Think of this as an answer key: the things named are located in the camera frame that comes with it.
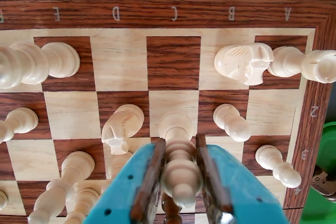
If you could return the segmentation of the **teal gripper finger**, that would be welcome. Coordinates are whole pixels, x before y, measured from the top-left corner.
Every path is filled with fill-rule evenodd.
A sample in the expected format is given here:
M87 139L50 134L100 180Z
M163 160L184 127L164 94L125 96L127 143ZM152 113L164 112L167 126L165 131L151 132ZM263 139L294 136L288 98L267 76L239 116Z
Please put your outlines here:
M288 223L278 199L235 156L196 135L209 223Z
M166 142L140 147L90 210L84 223L153 223L161 195Z

